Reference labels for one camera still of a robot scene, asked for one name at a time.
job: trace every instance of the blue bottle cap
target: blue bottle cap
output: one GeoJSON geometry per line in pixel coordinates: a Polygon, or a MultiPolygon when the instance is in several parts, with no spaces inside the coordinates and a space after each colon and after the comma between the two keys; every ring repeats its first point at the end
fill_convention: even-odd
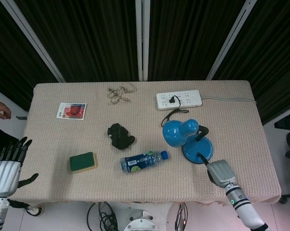
{"type": "Polygon", "coordinates": [[[161,152],[161,156],[162,156],[162,159],[164,160],[167,160],[169,158],[168,152],[165,150],[161,152]]]}

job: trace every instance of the cable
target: cable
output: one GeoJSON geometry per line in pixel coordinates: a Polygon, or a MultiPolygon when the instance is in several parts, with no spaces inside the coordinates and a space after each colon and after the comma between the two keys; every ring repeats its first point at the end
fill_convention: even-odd
{"type": "Polygon", "coordinates": [[[215,97],[202,97],[202,100],[221,100],[221,101],[244,101],[244,102],[253,102],[256,103],[255,100],[246,100],[246,99],[221,99],[221,98],[215,98],[215,97]]]}
{"type": "Polygon", "coordinates": [[[183,112],[183,113],[188,113],[188,112],[189,112],[189,110],[179,109],[180,106],[181,106],[181,102],[180,102],[180,99],[179,99],[176,95],[173,95],[172,98],[171,98],[169,101],[170,101],[170,102],[171,102],[171,101],[175,102],[174,97],[176,97],[176,98],[178,99],[179,106],[178,106],[176,109],[174,109],[173,111],[171,111],[170,113],[168,113],[168,115],[167,115],[166,117],[164,117],[164,119],[163,119],[162,122],[161,122],[161,127],[164,126],[164,124],[163,124],[164,120],[166,120],[165,123],[168,122],[168,121],[170,120],[171,115],[173,115],[173,114],[175,114],[175,113],[178,113],[178,112],[183,112]]]}
{"type": "MultiPolygon", "coordinates": [[[[88,218],[89,218],[89,213],[95,204],[96,203],[93,203],[89,207],[88,212],[87,212],[87,216],[86,216],[87,228],[90,231],[93,231],[93,230],[89,226],[88,218]]],[[[114,213],[114,210],[110,206],[110,204],[108,202],[103,202],[103,203],[99,202],[98,211],[99,211],[100,230],[101,231],[118,231],[118,224],[117,224],[116,215],[114,213]]]]}
{"type": "Polygon", "coordinates": [[[101,206],[101,202],[99,202],[99,220],[101,231],[118,231],[116,215],[108,202],[104,202],[103,206],[101,206]],[[110,214],[102,211],[105,206],[110,210],[110,214]]]}
{"type": "Polygon", "coordinates": [[[95,204],[96,204],[96,203],[93,203],[93,204],[89,207],[89,209],[88,209],[88,211],[87,211],[87,215],[86,215],[87,228],[88,228],[90,231],[93,231],[93,230],[92,230],[91,227],[89,226],[89,223],[88,223],[88,216],[89,216],[89,213],[90,213],[92,207],[93,207],[95,204]]]}
{"type": "Polygon", "coordinates": [[[184,231],[188,222],[188,208],[185,203],[181,203],[178,208],[176,221],[175,221],[175,231],[184,231]],[[180,222],[183,219],[183,230],[180,230],[180,222]]]}

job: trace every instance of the lamp shade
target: lamp shade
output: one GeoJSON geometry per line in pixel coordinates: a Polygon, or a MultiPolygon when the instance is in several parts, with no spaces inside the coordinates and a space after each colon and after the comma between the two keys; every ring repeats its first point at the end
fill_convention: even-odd
{"type": "Polygon", "coordinates": [[[163,137],[169,146],[178,148],[183,146],[189,135],[195,134],[198,131],[198,122],[194,119],[181,122],[171,120],[165,123],[162,129],[163,137]]]}

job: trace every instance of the robotic hand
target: robotic hand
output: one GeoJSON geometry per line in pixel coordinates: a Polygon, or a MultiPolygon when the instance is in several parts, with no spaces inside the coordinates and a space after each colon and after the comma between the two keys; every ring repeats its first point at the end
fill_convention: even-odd
{"type": "Polygon", "coordinates": [[[17,188],[30,184],[38,177],[38,173],[35,173],[31,178],[19,181],[27,149],[32,143],[32,140],[25,143],[26,139],[24,137],[16,144],[10,143],[0,154],[0,230],[10,204],[7,197],[13,195],[17,188]]]}
{"type": "Polygon", "coordinates": [[[227,198],[233,205],[243,224],[251,231],[270,231],[268,226],[253,208],[242,189],[235,184],[236,177],[226,160],[218,160],[209,163],[202,154],[198,153],[198,157],[203,160],[207,167],[207,173],[211,182],[225,189],[227,198]]]}

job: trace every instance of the lamp arm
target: lamp arm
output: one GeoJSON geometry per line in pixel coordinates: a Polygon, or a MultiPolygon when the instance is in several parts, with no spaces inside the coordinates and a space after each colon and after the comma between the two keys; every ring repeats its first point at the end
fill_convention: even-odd
{"type": "Polygon", "coordinates": [[[197,141],[200,141],[204,136],[206,136],[209,132],[209,129],[207,127],[198,126],[198,132],[200,131],[200,133],[198,134],[198,136],[196,137],[197,141]]]}

